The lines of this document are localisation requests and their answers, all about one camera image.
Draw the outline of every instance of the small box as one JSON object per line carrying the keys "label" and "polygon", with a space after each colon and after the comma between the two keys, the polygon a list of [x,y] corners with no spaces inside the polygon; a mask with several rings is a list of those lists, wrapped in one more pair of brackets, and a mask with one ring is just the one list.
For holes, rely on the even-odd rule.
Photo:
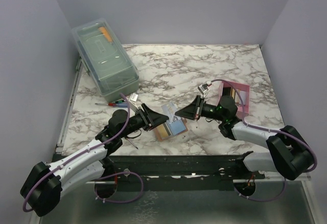
{"label": "small box", "polygon": [[98,19],[72,29],[84,68],[107,102],[138,90],[138,72],[107,24]]}
{"label": "small box", "polygon": [[158,141],[163,141],[188,131],[186,119],[175,115],[175,112],[177,112],[177,106],[173,102],[162,105],[161,108],[163,114],[168,116],[169,120],[154,129]]}
{"label": "small box", "polygon": [[[249,115],[249,111],[250,111],[250,85],[237,83],[237,82],[231,82],[231,81],[229,81],[229,82],[233,85],[233,87],[235,89],[240,90],[241,97],[242,97],[242,100],[244,102],[244,107],[245,107],[244,108],[245,116]],[[225,87],[231,87],[231,86],[228,83],[221,82],[220,85],[219,85],[219,88],[218,88],[218,102],[219,102],[221,96],[223,95],[223,89]],[[239,118],[242,118],[242,106],[240,104],[241,104],[241,102],[239,102],[239,105],[237,105],[238,106],[238,111],[237,111],[236,115]]]}

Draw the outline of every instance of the screwdriver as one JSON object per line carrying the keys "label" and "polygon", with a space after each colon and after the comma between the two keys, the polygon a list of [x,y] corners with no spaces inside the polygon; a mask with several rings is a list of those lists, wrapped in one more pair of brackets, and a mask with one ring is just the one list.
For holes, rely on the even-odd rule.
{"label": "screwdriver", "polygon": [[127,108],[126,103],[96,103],[96,105],[106,105],[106,106],[112,106],[112,107]]}

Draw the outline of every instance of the pink box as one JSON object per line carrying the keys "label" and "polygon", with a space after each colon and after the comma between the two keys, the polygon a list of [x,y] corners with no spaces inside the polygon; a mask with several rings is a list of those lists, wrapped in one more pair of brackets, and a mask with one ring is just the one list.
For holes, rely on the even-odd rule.
{"label": "pink box", "polygon": [[[246,92],[246,99],[243,100],[244,102],[244,112],[245,116],[249,115],[249,110],[250,110],[250,85],[247,84],[242,84],[242,83],[237,83],[237,82],[231,82],[229,81],[234,88],[239,89],[240,91],[245,91]],[[221,82],[218,88],[218,102],[222,96],[223,93],[223,88],[224,87],[231,87],[228,83]],[[238,106],[238,111],[236,115],[239,118],[242,118],[242,106]]]}

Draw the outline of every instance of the plastic storage container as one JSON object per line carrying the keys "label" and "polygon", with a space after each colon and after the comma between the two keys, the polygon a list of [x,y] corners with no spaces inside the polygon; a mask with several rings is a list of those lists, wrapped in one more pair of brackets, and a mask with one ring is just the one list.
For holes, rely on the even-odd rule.
{"label": "plastic storage container", "polygon": [[107,102],[138,89],[138,72],[105,19],[72,29],[83,65]]}

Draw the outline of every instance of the container lid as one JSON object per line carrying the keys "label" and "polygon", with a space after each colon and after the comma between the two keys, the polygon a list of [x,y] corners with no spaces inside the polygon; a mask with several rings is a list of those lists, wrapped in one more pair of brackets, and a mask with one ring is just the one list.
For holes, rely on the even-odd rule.
{"label": "container lid", "polygon": [[84,64],[102,95],[138,79],[133,62],[104,19],[72,31]]}

